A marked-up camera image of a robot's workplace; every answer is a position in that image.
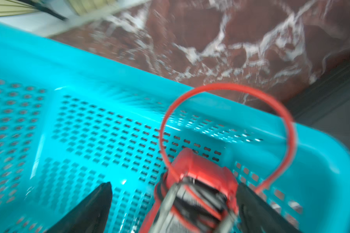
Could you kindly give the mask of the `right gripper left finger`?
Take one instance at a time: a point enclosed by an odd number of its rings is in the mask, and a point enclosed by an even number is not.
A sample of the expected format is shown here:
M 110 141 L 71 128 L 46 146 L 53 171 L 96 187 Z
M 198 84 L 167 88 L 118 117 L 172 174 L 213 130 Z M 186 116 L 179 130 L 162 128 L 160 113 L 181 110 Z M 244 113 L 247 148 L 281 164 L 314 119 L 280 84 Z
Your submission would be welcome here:
M 111 183 L 102 183 L 47 232 L 103 233 L 108 221 L 111 202 Z

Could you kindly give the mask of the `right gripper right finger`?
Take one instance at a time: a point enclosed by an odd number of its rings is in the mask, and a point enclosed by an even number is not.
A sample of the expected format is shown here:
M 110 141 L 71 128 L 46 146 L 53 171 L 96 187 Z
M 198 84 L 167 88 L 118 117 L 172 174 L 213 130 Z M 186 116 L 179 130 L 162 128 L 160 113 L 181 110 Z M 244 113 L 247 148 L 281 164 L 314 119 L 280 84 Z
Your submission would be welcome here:
M 299 233 L 246 184 L 240 183 L 236 200 L 243 233 Z

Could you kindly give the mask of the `red multimeter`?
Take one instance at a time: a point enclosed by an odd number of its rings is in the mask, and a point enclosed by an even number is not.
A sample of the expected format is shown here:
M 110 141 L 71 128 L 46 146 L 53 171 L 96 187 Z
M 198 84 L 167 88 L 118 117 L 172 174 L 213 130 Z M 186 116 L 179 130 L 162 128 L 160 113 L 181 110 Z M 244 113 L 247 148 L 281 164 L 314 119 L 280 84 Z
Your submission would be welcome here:
M 283 119 L 287 129 L 288 149 L 278 168 L 253 190 L 259 197 L 292 164 L 297 149 L 297 133 L 289 111 L 273 97 L 239 84 L 214 83 L 197 87 L 177 98 L 167 110 L 159 136 L 164 136 L 166 122 L 187 99 L 210 90 L 235 90 L 253 95 L 270 105 Z M 240 220 L 236 200 L 237 182 L 227 167 L 183 149 L 170 161 L 163 142 L 160 153 L 167 171 L 154 191 L 155 204 L 144 219 L 142 233 L 228 233 Z

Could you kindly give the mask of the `teal plastic basket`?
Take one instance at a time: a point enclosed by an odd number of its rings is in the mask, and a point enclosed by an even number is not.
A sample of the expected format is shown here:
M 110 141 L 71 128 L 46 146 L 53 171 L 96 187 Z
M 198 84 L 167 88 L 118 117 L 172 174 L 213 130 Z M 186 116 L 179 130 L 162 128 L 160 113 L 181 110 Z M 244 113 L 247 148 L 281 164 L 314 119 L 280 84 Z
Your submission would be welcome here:
M 287 129 L 261 99 L 194 88 L 0 24 L 0 233 L 47 233 L 102 183 L 103 233 L 141 233 L 185 148 L 255 189 L 284 159 Z M 292 164 L 260 197 L 299 233 L 350 233 L 350 151 L 293 122 Z

